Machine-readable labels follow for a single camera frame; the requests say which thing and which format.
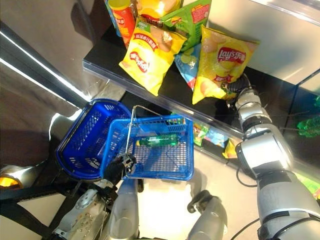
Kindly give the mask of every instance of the lay's logo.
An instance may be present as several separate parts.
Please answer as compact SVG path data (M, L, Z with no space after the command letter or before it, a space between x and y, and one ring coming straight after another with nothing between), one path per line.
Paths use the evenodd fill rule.
M230 47L221 47L217 57L218 62L230 61L242 64L246 60L246 53Z
M130 53L130 59L135 60L136 65L139 67L141 72L146 73L149 68L149 63L141 59L139 54L136 51Z

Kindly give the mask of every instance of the blue shopping basket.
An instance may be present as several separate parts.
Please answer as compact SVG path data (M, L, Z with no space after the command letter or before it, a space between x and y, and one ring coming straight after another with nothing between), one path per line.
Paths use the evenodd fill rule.
M102 165L124 154L130 119L112 122L106 141ZM136 145L144 137L177 134L178 144L150 147ZM129 178L189 180L194 173L193 123L179 115L138 118L132 121L128 152L136 158Z
M102 164L110 124L127 119L130 111L120 102L95 99L89 102L56 149L63 170L78 180L96 181L104 176Z

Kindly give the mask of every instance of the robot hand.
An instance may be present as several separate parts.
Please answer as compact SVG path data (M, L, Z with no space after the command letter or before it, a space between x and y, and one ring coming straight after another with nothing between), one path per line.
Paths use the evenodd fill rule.
M104 171L104 178L112 183L111 188L117 185L127 173L133 170L136 158L132 154L120 155L109 163Z

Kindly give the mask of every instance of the snack package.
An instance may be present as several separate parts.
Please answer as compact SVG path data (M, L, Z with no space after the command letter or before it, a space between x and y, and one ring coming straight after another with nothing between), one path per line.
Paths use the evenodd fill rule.
M201 26L207 24L210 4L211 0L197 0L160 18L170 31L187 38L181 51L200 43Z
M180 8L181 0L136 0L138 15L157 23L160 18Z
M186 38L138 17L126 55L119 63L134 80L157 96L164 76Z
M202 140L207 134L209 128L199 123L193 123L193 142L201 147Z
M205 97L234 98L236 94L224 91L221 83L237 80L258 43L238 40L204 26L201 28L201 52L192 104Z
M134 14L130 7L131 2L130 0L109 0L108 3L121 33L124 45L128 48L136 25Z
M296 177L302 182L303 185L312 193L313 197L317 200L320 199L320 183L310 178L303 176L297 172L294 173Z
M228 141L226 148L225 148L224 152L222 153L222 155L226 159L236 159L238 157L237 153L236 153L236 146L239 143L240 143L240 141L229 138L229 141Z
M186 84L194 90L199 66L201 44L175 55L174 62Z
M214 128L211 127L209 131L206 133L204 139L213 143L214 145L224 148L225 141L228 140L228 137L217 132Z

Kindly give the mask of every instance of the cable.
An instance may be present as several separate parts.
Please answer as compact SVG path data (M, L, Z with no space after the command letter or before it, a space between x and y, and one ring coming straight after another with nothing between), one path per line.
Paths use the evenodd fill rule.
M241 181L239 178L239 171L240 171L240 167L237 168L236 173L235 173L236 179L238 179L239 183L241 183L243 186L248 187L248 188L255 188L258 186L257 184L248 185L248 184L245 184L243 181Z
M315 217L312 217L312 216L311 216L311 217L301 218L301 219L299 219L299 220L297 220L297 221L294 221L294 222L288 224L287 226L281 228L279 231L277 231L277 232L275 233L275 235L271 238L271 240L278 240L278 239L279 239L279 236L280 236L281 234L285 233L286 231L288 231L288 230L291 229L292 227L294 227L294 226L296 226L296 225L298 225L298 224L307 222L307 221L312 221L312 220L320 222L320 219L315 218Z
M230 240L234 240L240 233L242 233L244 230L246 230L246 228L250 227L252 224L255 224L256 222L259 221L260 218L257 218L256 220L248 223L247 225L245 225L243 228L241 228L240 231L238 231Z

